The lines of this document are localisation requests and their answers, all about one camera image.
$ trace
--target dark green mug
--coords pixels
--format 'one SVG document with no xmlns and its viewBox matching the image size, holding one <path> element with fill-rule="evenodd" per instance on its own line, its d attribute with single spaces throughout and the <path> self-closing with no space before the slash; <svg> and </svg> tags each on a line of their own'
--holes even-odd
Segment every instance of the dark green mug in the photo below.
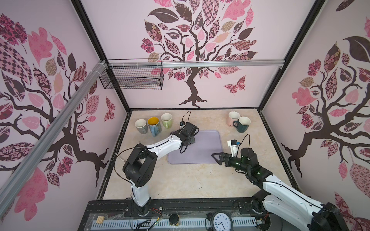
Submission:
<svg viewBox="0 0 370 231">
<path fill-rule="evenodd" d="M 243 133 L 248 129 L 250 125 L 250 119 L 246 116 L 241 116 L 238 121 L 233 122 L 233 125 L 236 127 L 238 132 Z"/>
</svg>

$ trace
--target green mug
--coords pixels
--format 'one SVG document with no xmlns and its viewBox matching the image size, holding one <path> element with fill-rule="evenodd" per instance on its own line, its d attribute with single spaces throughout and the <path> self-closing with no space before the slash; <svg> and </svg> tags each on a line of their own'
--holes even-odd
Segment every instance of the green mug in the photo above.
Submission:
<svg viewBox="0 0 370 231">
<path fill-rule="evenodd" d="M 172 127 L 172 115 L 170 113 L 164 113 L 161 116 L 161 120 L 165 128 L 169 129 Z"/>
</svg>

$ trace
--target purple mat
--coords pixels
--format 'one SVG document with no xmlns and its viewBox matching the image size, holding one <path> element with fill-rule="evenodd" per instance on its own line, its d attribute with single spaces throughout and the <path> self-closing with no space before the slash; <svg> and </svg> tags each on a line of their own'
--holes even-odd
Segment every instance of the purple mat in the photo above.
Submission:
<svg viewBox="0 0 370 231">
<path fill-rule="evenodd" d="M 170 164 L 210 164 L 216 163 L 212 153 L 222 152 L 221 138 L 217 130 L 200 130 L 195 136 L 195 143 L 189 145 L 181 154 L 180 150 L 167 154 Z"/>
</svg>

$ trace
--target pink mug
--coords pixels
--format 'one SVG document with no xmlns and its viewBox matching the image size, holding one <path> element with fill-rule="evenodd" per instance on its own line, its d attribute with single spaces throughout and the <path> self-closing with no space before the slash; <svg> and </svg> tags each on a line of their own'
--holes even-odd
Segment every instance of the pink mug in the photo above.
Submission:
<svg viewBox="0 0 370 231">
<path fill-rule="evenodd" d="M 229 126 L 229 127 L 232 127 L 233 126 L 233 122 L 238 120 L 240 118 L 240 114 L 237 113 L 237 112 L 229 112 L 229 116 L 228 116 L 228 119 L 226 120 L 226 124 Z"/>
</svg>

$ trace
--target clock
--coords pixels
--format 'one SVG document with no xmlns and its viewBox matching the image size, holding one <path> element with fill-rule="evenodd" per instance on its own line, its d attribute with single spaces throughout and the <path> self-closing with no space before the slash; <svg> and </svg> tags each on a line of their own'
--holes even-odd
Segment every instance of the clock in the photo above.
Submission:
<svg viewBox="0 0 370 231">
<path fill-rule="evenodd" d="M 217 211 L 212 216 L 212 228 L 214 231 L 233 231 L 231 217 L 224 211 Z"/>
</svg>

